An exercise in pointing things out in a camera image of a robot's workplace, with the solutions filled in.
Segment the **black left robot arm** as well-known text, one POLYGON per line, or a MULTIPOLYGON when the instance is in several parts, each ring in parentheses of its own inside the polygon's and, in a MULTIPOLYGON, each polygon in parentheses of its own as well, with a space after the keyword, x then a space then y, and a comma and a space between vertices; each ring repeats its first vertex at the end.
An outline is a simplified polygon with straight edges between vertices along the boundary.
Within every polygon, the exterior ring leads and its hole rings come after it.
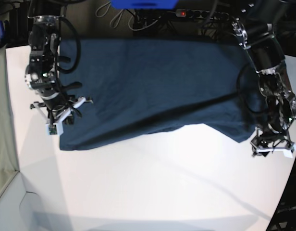
POLYGON ((256 126, 256 135, 250 142, 253 156, 267 156, 274 151, 291 156, 296 150, 289 134, 296 121, 296 95, 287 79, 285 55, 274 28, 280 27, 279 20, 291 6, 296 6, 296 0, 232 0, 229 5, 233 34, 249 59, 238 74, 237 94, 250 114, 266 118, 256 126), (252 110, 242 95, 241 78, 249 68, 259 77, 265 110, 252 110))

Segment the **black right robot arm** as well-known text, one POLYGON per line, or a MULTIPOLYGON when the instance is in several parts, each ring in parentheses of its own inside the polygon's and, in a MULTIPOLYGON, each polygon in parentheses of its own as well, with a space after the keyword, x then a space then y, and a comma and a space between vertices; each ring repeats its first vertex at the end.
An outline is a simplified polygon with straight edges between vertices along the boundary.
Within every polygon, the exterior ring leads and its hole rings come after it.
POLYGON ((72 125, 74 116, 82 115, 76 108, 76 97, 67 93, 82 87, 82 84, 73 82, 64 86, 59 80, 59 74, 75 71, 81 58, 80 37, 65 17, 67 6, 77 3, 76 0, 33 0, 28 8, 27 17, 33 24, 28 36, 31 51, 25 70, 25 83, 42 99, 42 102, 32 103, 30 109, 45 107, 48 112, 45 118, 51 128, 59 121, 72 125), (71 62, 69 57, 59 55, 62 23, 73 32, 76 44, 74 64, 69 69, 59 66, 61 62, 71 62))

